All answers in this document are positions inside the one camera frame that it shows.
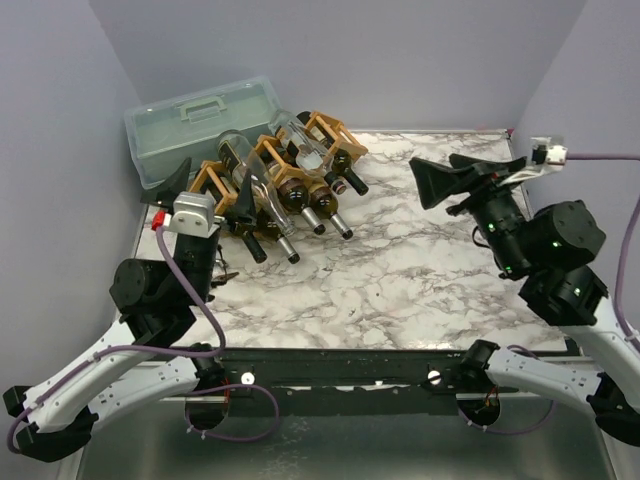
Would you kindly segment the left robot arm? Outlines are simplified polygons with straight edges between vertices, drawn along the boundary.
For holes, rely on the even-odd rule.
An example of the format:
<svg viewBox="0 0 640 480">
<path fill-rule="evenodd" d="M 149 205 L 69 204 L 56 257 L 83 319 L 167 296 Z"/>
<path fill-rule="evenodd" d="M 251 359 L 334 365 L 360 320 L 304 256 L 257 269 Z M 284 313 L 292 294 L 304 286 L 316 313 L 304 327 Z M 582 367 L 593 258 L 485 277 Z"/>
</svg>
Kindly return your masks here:
<svg viewBox="0 0 640 480">
<path fill-rule="evenodd" d="M 35 386 L 3 395 L 14 419 L 7 447 L 55 462 L 125 412 L 175 394 L 224 390 L 221 325 L 208 309 L 220 218 L 210 197 L 188 192 L 189 159 L 142 195 L 158 206 L 152 228 L 161 260 L 126 259 L 110 295 L 120 317 L 85 352 Z"/>
</svg>

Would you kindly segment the clear glass bottle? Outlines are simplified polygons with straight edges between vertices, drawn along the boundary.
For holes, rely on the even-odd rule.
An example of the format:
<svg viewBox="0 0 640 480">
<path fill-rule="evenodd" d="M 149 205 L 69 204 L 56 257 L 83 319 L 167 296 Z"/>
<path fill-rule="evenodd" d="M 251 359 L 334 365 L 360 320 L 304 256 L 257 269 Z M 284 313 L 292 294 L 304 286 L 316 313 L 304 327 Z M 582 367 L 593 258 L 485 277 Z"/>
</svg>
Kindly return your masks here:
<svg viewBox="0 0 640 480">
<path fill-rule="evenodd" d="M 217 139 L 218 159 L 240 187 L 250 174 L 251 191 L 256 205 L 276 224 L 284 236 L 291 236 L 295 226 L 281 204 L 271 174 L 248 138 L 239 130 L 227 130 Z"/>
</svg>

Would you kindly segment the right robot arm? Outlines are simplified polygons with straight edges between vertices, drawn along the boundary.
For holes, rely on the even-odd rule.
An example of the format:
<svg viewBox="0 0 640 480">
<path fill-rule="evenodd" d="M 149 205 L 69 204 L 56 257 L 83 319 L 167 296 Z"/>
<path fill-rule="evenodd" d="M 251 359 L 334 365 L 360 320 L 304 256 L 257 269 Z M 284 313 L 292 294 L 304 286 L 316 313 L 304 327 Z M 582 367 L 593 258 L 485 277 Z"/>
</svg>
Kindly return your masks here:
<svg viewBox="0 0 640 480">
<path fill-rule="evenodd" d="M 600 368 L 581 372 L 477 340 L 461 361 L 462 384 L 474 392 L 515 388 L 588 411 L 602 431 L 637 446 L 638 336 L 617 316 L 589 266 L 606 235 L 581 200 L 549 205 L 526 219 L 513 198 L 516 186 L 560 171 L 565 161 L 565 148 L 555 146 L 510 162 L 452 154 L 446 165 L 418 157 L 409 165 L 422 208 L 463 195 L 447 213 L 474 218 L 501 278 L 522 281 L 526 306 L 585 348 Z"/>
</svg>

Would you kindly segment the clear square liquor bottle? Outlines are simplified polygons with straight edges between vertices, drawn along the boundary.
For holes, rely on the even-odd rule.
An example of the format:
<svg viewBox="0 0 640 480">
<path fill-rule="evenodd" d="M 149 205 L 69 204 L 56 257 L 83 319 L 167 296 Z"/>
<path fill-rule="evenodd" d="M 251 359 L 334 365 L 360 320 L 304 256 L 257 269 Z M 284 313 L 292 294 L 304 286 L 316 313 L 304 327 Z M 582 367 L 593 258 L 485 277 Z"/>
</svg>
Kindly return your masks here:
<svg viewBox="0 0 640 480">
<path fill-rule="evenodd" d="M 269 128 L 300 170 L 311 178 L 322 179 L 337 195 L 345 192 L 345 183 L 332 170 L 328 150 L 311 138 L 293 113 L 277 110 L 269 121 Z"/>
</svg>

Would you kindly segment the green wine bottle black neck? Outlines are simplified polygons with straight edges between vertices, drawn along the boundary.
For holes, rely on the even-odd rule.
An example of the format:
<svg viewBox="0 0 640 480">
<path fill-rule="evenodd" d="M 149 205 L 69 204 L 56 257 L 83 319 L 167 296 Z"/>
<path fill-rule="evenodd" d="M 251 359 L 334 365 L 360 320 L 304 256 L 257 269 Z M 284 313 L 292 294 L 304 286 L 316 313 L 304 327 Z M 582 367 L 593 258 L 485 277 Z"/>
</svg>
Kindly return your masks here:
<svg viewBox="0 0 640 480">
<path fill-rule="evenodd" d="M 325 233 L 326 228 L 311 207 L 309 191 L 301 179 L 289 178 L 281 183 L 277 190 L 284 207 L 292 213 L 299 214 L 315 235 Z"/>
</svg>

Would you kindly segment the green wine bottle silver neck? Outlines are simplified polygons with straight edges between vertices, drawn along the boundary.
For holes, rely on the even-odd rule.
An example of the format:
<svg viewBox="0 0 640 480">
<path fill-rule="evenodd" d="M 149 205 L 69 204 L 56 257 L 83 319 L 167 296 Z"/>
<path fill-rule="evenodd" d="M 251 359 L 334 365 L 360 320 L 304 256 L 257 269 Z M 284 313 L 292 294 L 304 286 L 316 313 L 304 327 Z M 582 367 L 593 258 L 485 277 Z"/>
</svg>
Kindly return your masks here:
<svg viewBox="0 0 640 480">
<path fill-rule="evenodd" d="M 344 240 L 353 237 L 352 229 L 338 212 L 338 200 L 328 186 L 322 183 L 312 183 L 309 196 L 311 207 L 319 217 L 328 219 Z"/>
</svg>

